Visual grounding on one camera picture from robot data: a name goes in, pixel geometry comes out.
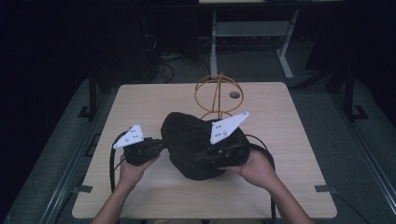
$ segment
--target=dark background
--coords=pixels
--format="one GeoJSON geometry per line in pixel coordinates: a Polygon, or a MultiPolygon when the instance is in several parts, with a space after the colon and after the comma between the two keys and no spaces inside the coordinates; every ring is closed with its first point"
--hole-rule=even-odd
{"type": "MultiPolygon", "coordinates": [[[[109,6],[101,7],[101,3],[63,0],[0,3],[3,79],[0,221],[69,100],[91,72],[103,92],[121,83],[149,82],[155,76],[160,52],[147,53],[144,33],[158,36],[163,49],[178,49],[192,57],[197,53],[196,37],[210,35],[208,11],[171,14],[157,11],[148,20],[147,14],[114,12],[108,10],[109,6]]],[[[387,1],[330,9],[307,8],[300,12],[293,38],[315,38],[307,67],[321,70],[343,63],[369,87],[378,105],[396,125],[395,11],[387,1]]],[[[220,16],[232,19],[235,15],[240,20],[252,19],[237,12],[220,16]]]]}

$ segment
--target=person's right hand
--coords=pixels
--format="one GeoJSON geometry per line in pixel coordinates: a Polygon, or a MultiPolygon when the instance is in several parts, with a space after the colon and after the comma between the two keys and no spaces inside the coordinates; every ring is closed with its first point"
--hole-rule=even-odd
{"type": "Polygon", "coordinates": [[[243,165],[221,169],[237,173],[244,177],[248,183],[266,190],[275,188],[275,185],[280,181],[271,163],[256,150],[250,150],[250,155],[243,165]]]}

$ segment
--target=black hat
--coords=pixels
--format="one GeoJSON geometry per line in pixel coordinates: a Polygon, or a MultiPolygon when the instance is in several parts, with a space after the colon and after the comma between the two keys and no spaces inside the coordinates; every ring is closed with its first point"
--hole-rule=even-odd
{"type": "Polygon", "coordinates": [[[172,112],[163,122],[163,146],[168,148],[171,162],[188,179],[213,178],[224,174],[218,168],[242,165],[248,159],[248,140],[239,128],[226,139],[210,144],[214,121],[172,112]]]}

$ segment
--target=light wood tabletop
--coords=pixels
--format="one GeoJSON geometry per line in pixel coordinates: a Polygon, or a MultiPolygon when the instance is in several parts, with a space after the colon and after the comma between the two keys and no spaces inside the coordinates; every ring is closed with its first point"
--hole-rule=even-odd
{"type": "MultiPolygon", "coordinates": [[[[267,145],[275,159],[277,174],[309,216],[335,217],[337,211],[330,193],[316,192],[315,186],[326,183],[287,87],[278,82],[239,85],[245,98],[231,113],[249,112],[250,116],[240,126],[242,131],[259,137],[267,145]]],[[[198,91],[197,98],[202,105],[211,107],[215,86],[206,84],[198,91]]],[[[74,217],[95,217],[110,195],[108,166],[110,148],[116,137],[139,123],[145,137],[161,139],[163,120],[171,112],[200,118],[205,111],[196,104],[194,91],[195,84],[120,87],[83,182],[84,186],[91,186],[92,191],[78,194],[74,217]]],[[[221,85],[223,110],[240,102],[229,96],[231,91],[238,89],[230,84],[221,85]]],[[[249,141],[259,144],[254,139],[249,141]]],[[[122,152],[117,150],[115,164],[119,163],[122,152]]],[[[117,183],[119,169],[115,176],[117,183]]],[[[189,180],[170,162],[167,149],[147,169],[121,213],[121,217],[129,218],[270,216],[270,195],[264,189],[251,186],[230,172],[205,181],[189,180]]]]}

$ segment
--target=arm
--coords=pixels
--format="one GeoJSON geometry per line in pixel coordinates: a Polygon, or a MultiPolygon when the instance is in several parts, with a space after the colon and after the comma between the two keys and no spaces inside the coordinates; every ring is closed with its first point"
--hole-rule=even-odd
{"type": "Polygon", "coordinates": [[[145,170],[156,160],[157,159],[147,161],[140,166],[133,166],[127,161],[123,161],[120,165],[119,183],[92,223],[116,223],[120,217],[126,198],[134,189],[137,182],[143,177],[145,170]]]}
{"type": "Polygon", "coordinates": [[[245,164],[223,169],[241,175],[254,186],[266,189],[274,198],[279,214],[287,223],[314,223],[260,152],[250,150],[250,156],[245,164]]]}

